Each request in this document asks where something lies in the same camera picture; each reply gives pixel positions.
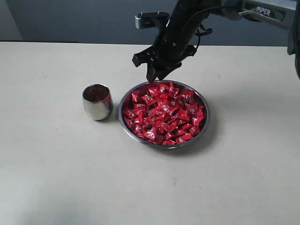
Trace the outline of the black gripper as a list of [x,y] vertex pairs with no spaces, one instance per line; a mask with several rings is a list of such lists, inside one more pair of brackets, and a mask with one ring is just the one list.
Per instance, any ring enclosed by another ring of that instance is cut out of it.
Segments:
[[196,48],[189,42],[194,35],[201,38],[198,28],[210,12],[211,7],[174,8],[166,27],[159,30],[153,45],[132,57],[135,67],[147,64],[148,82],[165,79],[181,66],[186,57],[195,54]]

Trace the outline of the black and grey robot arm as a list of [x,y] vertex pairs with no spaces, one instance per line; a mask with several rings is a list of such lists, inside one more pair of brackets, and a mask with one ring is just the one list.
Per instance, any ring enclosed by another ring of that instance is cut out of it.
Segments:
[[139,13],[135,16],[137,29],[158,28],[152,46],[133,55],[138,67],[147,64],[146,79],[165,79],[194,56],[197,48],[189,42],[212,33],[203,26],[210,14],[238,21],[267,23],[288,31],[288,55],[295,56],[295,70],[300,72],[300,2],[298,0],[179,0],[172,12]]

